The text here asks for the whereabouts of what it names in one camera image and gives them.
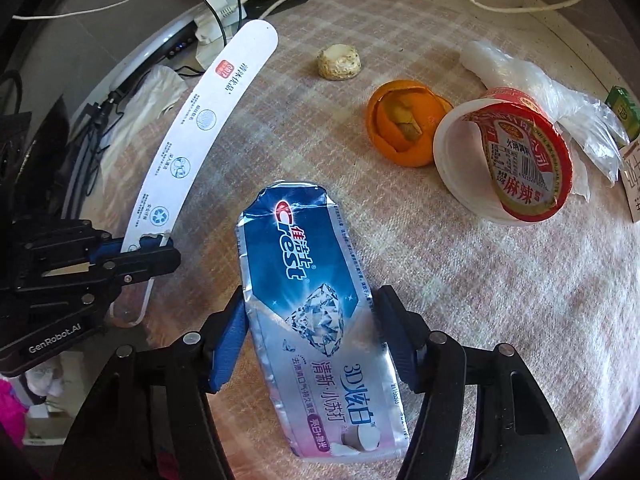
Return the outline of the green white milk carton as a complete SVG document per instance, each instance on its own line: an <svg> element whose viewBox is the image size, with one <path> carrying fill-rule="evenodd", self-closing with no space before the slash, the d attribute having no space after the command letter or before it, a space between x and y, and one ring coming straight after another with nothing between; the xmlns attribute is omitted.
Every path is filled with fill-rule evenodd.
<svg viewBox="0 0 640 480"><path fill-rule="evenodd" d="M618 144L623 159L622 176L627 203L634 223L639 221L639 105L623 87L614 86L608 92L606 105L614 112L624 126L629 142Z"/></svg>

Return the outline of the orange peel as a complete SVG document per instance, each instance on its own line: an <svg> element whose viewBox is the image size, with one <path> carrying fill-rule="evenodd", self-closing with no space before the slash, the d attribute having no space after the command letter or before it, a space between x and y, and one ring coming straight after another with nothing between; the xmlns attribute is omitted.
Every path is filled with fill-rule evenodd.
<svg viewBox="0 0 640 480"><path fill-rule="evenodd" d="M394 164L409 168L431 165L436 129L453 108L419 81L392 80L370 97L367 133L373 146Z"/></svg>

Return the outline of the pink checked fringed cloth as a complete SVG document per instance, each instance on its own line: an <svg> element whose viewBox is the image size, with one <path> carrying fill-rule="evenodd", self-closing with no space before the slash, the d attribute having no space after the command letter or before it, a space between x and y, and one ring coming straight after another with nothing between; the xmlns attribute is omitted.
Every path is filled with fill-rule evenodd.
<svg viewBox="0 0 640 480"><path fill-rule="evenodd" d="M181 266L124 289L116 318L140 318L153 346L200 327L239 285L241 211L274 181L316 182L340 206L370 285L392 285L460 344L514 345L582 478L593 476L639 405L639 227L623 188L591 169L589 198L570 196L538 226L498 226L460 205L434 168L378 154L364 118L373 91L393 79L421 81L454 104L480 96L459 61L474 39L567 87L600 98L602 84L551 18L481 18L424 0L310 0L272 22L277 51L215 141L172 233ZM357 49L356 77L319 76L318 55L332 44Z"/></svg>

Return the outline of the white power strip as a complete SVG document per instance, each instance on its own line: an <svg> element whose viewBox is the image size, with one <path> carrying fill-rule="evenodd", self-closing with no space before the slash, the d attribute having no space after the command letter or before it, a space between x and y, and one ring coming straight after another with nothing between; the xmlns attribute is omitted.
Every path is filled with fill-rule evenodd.
<svg viewBox="0 0 640 480"><path fill-rule="evenodd" d="M194 18L198 40L195 58L203 68L209 68L240 29L245 11L241 0L202 0L202 3L204 11Z"/></svg>

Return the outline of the white curved paper sleeve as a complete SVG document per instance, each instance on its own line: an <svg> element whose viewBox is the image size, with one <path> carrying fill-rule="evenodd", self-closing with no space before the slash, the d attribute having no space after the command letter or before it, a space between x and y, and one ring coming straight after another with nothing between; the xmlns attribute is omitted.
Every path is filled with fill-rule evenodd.
<svg viewBox="0 0 640 480"><path fill-rule="evenodd" d="M264 20L241 27L206 68L152 159L134 202L122 252L137 255L143 237L163 244L205 157L242 95L277 49L278 33Z"/></svg>

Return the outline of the red white instant cup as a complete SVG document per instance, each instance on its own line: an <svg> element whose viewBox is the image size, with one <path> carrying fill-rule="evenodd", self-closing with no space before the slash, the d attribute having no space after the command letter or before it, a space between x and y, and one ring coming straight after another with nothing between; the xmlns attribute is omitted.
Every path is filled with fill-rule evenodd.
<svg viewBox="0 0 640 480"><path fill-rule="evenodd" d="M562 134L529 94L496 87L442 118L433 142L439 177L480 218L524 226L564 206L574 167Z"/></svg>

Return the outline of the clear plastic bag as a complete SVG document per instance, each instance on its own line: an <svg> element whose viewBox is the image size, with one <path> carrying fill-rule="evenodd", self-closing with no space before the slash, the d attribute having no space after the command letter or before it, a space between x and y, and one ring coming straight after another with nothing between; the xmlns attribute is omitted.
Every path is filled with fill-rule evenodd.
<svg viewBox="0 0 640 480"><path fill-rule="evenodd" d="M532 62L514 58L487 41L468 42L461 64L484 86L512 88L528 94L580 146L602 174L614 184L623 166L618 147L629 143L617 116L602 101L564 86Z"/></svg>

